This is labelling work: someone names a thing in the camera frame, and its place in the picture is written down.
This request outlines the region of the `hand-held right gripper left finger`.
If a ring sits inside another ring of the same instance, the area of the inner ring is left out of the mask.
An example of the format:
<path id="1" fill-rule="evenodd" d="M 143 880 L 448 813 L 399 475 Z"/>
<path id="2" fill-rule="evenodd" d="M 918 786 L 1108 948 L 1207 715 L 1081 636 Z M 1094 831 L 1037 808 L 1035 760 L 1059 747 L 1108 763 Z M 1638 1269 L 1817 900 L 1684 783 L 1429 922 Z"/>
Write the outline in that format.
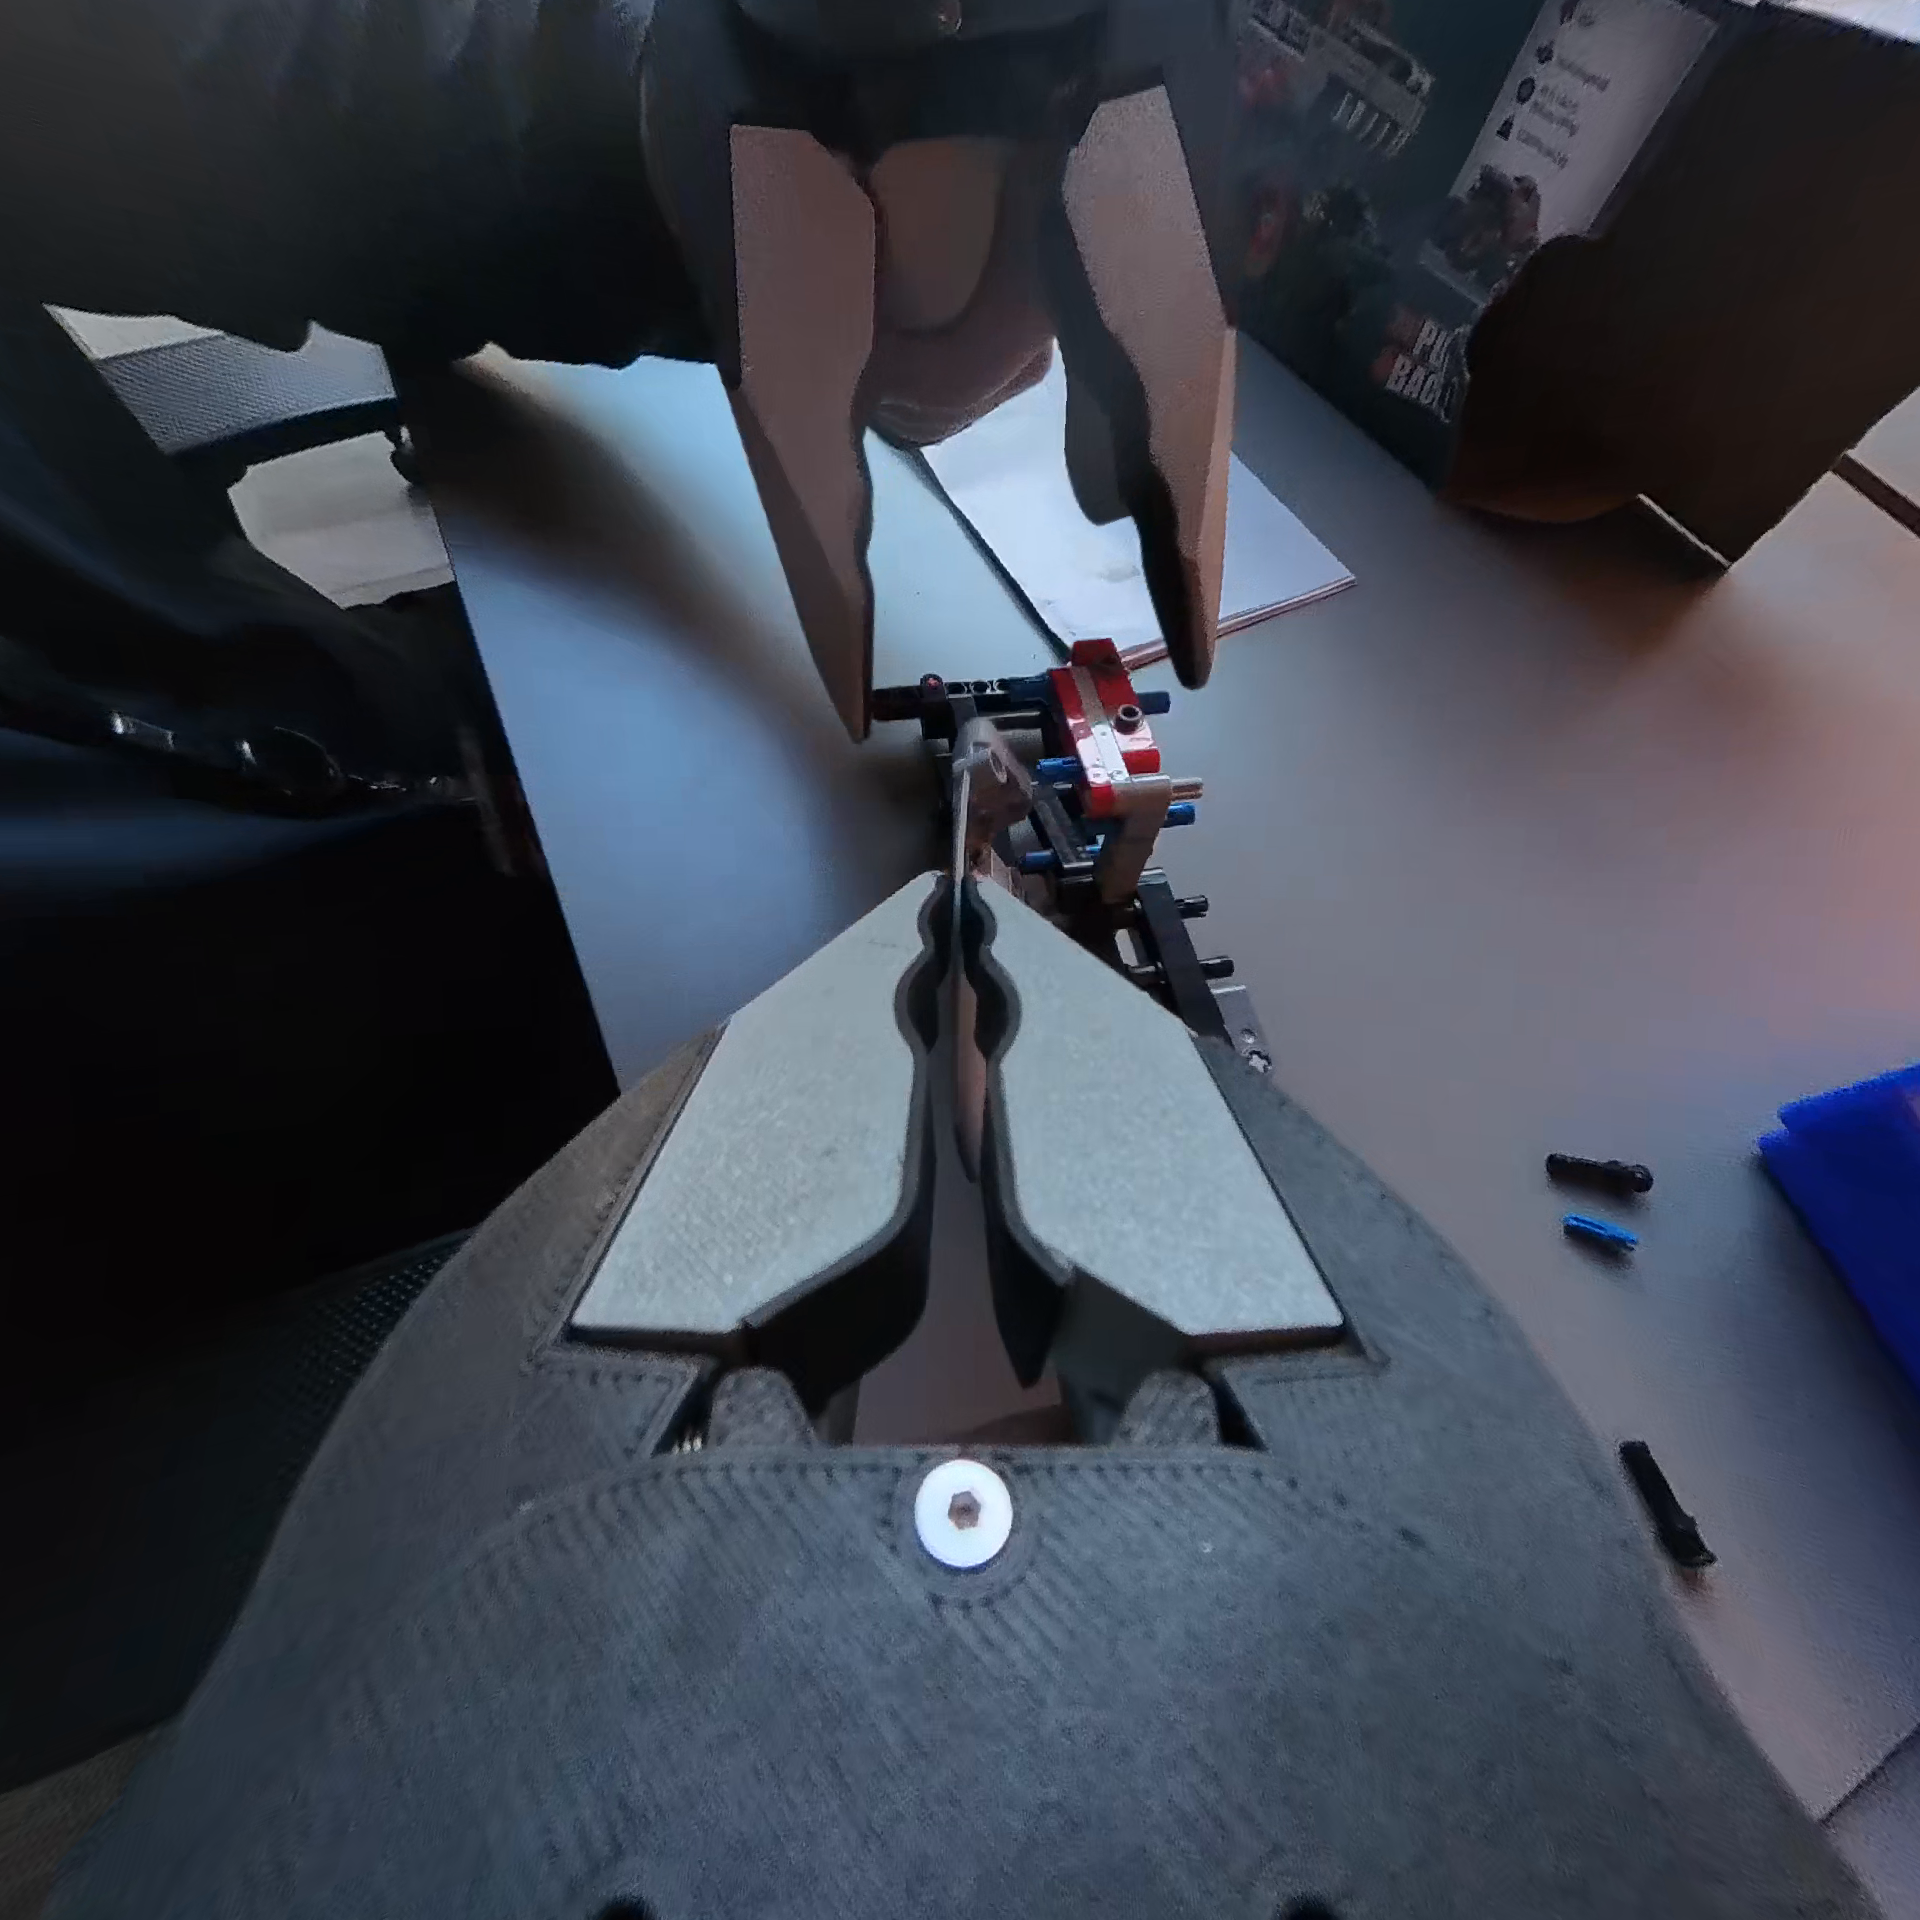
<path id="1" fill-rule="evenodd" d="M 782 1374 L 811 1415 L 931 1291 L 946 874 L 922 874 L 741 1007 L 601 1239 L 569 1335 Z"/>

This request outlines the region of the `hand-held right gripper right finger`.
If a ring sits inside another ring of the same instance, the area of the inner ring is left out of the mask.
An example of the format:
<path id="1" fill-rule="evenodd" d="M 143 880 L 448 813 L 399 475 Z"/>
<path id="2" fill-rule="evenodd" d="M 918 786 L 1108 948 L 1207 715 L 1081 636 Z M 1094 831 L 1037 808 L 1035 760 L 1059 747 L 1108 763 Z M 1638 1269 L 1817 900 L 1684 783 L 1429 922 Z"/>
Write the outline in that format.
<path id="1" fill-rule="evenodd" d="M 964 881 L 964 1162 L 1015 1377 L 1073 1438 L 1214 1363 L 1322 1352 L 1344 1309 L 1226 1102 L 1231 1052 L 1010 888 Z"/>

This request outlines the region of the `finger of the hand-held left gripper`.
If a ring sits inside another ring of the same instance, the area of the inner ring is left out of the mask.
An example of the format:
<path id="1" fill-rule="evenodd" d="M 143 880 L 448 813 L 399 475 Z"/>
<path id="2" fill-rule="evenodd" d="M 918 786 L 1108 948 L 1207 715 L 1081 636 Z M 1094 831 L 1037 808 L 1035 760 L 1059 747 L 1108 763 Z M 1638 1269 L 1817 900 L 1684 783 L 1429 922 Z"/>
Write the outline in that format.
<path id="1" fill-rule="evenodd" d="M 861 381 L 879 220 L 806 132 L 730 127 L 739 381 L 730 417 L 792 611 L 852 743 L 870 730 L 875 589 Z"/>
<path id="2" fill-rule="evenodd" d="M 1171 93 L 1103 97 L 1059 182 L 1069 477 L 1127 520 L 1171 674 L 1218 654 L 1236 339 Z"/>

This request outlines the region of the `partly built lego model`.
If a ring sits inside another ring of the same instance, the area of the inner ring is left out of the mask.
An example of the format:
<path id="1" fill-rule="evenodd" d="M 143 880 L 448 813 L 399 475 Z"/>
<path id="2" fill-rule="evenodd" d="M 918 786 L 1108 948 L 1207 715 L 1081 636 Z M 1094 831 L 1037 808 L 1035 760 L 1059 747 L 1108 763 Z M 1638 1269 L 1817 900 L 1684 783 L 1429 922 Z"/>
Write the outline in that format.
<path id="1" fill-rule="evenodd" d="M 980 881 L 1003 884 L 1194 1034 L 1270 1075 L 1233 961 L 1190 942 L 1207 899 L 1183 899 L 1160 861 L 1160 844 L 1194 822 L 1205 794 L 1161 763 L 1156 724 L 1170 694 L 1135 685 L 1135 671 L 1161 658 L 1161 644 L 1073 641 L 1065 664 L 1035 674 L 880 685 L 869 712 L 922 733 L 944 783 L 944 826 Z"/>

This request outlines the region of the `open dark lego box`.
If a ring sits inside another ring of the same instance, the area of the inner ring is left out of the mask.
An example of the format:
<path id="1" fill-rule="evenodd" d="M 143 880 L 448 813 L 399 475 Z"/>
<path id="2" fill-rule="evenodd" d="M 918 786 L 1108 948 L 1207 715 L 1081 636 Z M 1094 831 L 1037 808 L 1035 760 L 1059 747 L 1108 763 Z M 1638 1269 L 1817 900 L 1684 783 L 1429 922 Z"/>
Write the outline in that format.
<path id="1" fill-rule="evenodd" d="M 1239 333 L 1443 501 L 1738 561 L 1918 388 L 1918 5 L 1236 5 Z"/>

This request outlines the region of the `short black lego pin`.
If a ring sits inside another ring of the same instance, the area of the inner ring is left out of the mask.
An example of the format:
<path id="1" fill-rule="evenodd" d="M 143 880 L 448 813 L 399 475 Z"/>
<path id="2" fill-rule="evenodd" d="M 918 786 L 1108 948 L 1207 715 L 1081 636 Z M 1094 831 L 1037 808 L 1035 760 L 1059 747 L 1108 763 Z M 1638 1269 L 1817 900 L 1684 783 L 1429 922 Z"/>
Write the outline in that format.
<path id="1" fill-rule="evenodd" d="M 1628 1438 L 1615 1448 L 1615 1458 L 1666 1557 L 1678 1570 L 1712 1570 L 1717 1556 L 1707 1548 L 1699 1520 L 1681 1507 L 1651 1448 Z"/>

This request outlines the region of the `person's left hand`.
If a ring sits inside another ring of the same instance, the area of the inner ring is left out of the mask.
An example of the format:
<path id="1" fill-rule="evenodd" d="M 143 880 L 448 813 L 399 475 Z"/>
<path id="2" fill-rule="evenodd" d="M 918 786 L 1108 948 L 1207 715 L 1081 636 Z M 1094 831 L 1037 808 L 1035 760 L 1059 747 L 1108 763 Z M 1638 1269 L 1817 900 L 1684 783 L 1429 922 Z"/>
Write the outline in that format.
<path id="1" fill-rule="evenodd" d="M 1050 367 L 1037 228 L 1048 146 L 925 136 L 869 174 L 879 211 L 879 304 L 869 400 L 899 448 L 949 442 Z"/>

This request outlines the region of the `white instruction booklet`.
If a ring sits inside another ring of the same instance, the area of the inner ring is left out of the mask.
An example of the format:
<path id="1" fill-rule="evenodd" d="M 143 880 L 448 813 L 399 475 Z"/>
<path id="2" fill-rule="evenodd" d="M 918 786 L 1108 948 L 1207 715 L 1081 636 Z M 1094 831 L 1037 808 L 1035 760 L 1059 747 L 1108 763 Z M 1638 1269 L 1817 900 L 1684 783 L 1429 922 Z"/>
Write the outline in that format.
<path id="1" fill-rule="evenodd" d="M 964 520 L 996 575 L 1037 622 L 1053 654 L 1114 641 L 1161 661 L 1160 619 L 1127 520 L 1091 523 L 1069 483 L 1069 387 L 1048 374 L 965 431 L 922 452 L 931 483 Z M 1226 545 L 1218 635 L 1352 589 L 1352 572 L 1239 463 L 1226 463 Z"/>

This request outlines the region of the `grey mesh office chair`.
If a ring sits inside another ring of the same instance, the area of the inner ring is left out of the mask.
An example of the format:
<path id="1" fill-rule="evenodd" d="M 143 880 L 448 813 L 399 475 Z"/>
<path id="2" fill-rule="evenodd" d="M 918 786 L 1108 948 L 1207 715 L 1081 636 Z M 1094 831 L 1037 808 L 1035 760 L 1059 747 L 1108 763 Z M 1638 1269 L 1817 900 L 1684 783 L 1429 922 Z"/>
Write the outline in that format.
<path id="1" fill-rule="evenodd" d="M 171 317 L 50 317 L 160 453 L 204 488 L 230 491 L 252 467 L 358 438 L 383 438 L 394 475 L 417 483 L 388 360 L 369 343 L 314 327 L 301 351 L 267 351 Z"/>

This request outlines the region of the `blue plastic bin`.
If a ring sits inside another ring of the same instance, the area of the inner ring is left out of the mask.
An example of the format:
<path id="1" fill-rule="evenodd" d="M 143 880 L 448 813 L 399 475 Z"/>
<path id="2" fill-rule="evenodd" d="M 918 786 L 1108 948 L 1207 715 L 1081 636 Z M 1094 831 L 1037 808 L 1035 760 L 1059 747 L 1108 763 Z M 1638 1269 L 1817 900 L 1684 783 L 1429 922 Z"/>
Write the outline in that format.
<path id="1" fill-rule="evenodd" d="M 1918 1385 L 1918 1064 L 1788 1102 L 1761 1158 Z"/>

